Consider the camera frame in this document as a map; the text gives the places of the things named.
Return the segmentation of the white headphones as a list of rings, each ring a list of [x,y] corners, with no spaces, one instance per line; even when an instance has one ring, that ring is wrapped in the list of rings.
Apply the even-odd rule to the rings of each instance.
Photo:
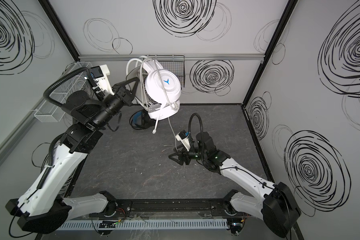
[[[156,58],[148,56],[128,61],[126,75],[134,74],[137,74],[140,89],[140,94],[135,99],[148,112],[149,117],[156,121],[153,129],[155,134],[160,120],[169,119],[180,110],[180,80]]]

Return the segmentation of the black blue gaming headset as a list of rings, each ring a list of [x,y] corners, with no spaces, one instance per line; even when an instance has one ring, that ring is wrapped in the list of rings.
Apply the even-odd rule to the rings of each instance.
[[[135,112],[129,119],[129,124],[134,130],[146,130],[155,125],[155,120],[151,119],[145,109]]]

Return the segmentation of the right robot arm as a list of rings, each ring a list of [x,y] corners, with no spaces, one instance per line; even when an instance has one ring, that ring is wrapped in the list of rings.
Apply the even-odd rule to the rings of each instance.
[[[292,228],[302,214],[291,189],[283,182],[275,184],[257,176],[229,154],[217,149],[212,137],[204,131],[199,114],[191,115],[188,126],[192,126],[194,118],[199,121],[200,132],[195,138],[191,130],[179,132],[175,139],[181,142],[182,146],[176,148],[175,153],[169,155],[169,159],[181,166],[189,165],[195,160],[206,170],[232,180],[249,195],[231,191],[231,195],[226,198],[229,210],[263,220],[278,237],[291,238]]]

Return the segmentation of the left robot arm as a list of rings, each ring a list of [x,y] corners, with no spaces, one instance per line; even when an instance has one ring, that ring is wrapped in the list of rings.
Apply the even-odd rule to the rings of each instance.
[[[115,197],[107,191],[80,198],[62,197],[60,192],[96,146],[109,121],[122,107],[132,105],[140,79],[127,76],[125,81],[112,86],[110,94],[101,101],[92,99],[85,91],[71,94],[65,103],[51,97],[55,89],[79,74],[84,74],[90,83],[99,83],[105,76],[98,67],[81,67],[45,90],[45,100],[64,110],[76,123],[51,141],[47,163],[32,186],[6,204],[26,235],[52,233],[66,221],[84,215],[112,217],[119,211]]]

